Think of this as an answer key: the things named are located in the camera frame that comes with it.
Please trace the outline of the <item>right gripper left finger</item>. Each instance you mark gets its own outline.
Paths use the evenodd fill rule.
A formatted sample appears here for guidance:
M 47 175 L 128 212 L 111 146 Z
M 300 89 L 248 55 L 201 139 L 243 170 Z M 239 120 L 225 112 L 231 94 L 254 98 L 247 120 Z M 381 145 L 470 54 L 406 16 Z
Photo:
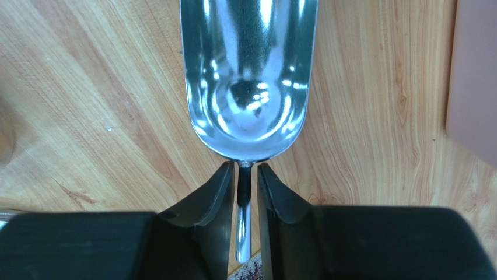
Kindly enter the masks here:
M 234 163 L 227 161 L 202 186 L 158 214 L 159 267 L 166 279 L 226 279 Z

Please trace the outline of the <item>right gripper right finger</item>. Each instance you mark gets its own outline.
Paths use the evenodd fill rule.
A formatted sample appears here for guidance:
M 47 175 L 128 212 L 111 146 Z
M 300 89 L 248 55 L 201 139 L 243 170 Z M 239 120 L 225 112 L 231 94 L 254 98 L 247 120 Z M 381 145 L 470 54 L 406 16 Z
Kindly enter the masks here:
M 312 205 L 270 168 L 257 167 L 261 260 L 264 279 L 321 279 Z

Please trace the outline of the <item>silver metal scoop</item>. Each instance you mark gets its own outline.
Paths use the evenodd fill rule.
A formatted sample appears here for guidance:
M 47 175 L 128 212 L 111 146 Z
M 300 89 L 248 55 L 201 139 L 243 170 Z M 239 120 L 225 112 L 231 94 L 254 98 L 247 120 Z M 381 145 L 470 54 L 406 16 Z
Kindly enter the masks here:
M 251 168 L 304 126 L 318 1 L 181 1 L 187 103 L 199 139 L 238 164 L 234 254 L 251 258 Z

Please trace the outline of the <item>pink divided organizer box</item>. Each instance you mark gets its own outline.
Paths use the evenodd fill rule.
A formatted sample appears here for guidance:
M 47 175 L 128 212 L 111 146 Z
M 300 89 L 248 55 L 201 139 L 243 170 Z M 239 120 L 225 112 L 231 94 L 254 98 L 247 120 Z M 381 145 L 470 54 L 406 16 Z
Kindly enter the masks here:
M 446 129 L 496 166 L 496 1 L 458 1 Z

